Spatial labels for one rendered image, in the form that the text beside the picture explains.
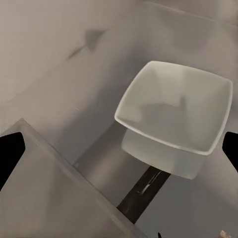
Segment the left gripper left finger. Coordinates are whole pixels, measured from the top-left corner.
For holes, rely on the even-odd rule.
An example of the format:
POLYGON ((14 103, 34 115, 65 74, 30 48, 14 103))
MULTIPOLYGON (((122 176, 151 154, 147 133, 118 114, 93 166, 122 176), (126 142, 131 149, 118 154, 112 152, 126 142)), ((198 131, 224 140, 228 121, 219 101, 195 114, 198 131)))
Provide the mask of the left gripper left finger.
POLYGON ((26 150, 21 132, 0 137, 0 191, 26 150))

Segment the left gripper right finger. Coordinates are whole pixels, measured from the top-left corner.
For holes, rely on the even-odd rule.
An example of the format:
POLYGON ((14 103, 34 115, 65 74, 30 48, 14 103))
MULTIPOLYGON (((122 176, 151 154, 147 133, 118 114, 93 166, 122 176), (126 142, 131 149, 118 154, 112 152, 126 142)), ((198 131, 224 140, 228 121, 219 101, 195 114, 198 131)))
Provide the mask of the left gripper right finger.
POLYGON ((238 172, 238 134, 226 132, 222 149, 238 172))

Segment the bowl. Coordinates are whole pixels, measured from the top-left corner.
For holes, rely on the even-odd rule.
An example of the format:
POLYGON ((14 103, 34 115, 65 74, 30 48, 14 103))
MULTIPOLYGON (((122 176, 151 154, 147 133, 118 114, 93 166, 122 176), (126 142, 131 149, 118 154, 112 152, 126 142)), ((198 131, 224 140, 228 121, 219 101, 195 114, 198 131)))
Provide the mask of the bowl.
POLYGON ((132 80, 114 117, 155 142, 208 156, 225 129, 232 95, 228 78, 153 60, 132 80))

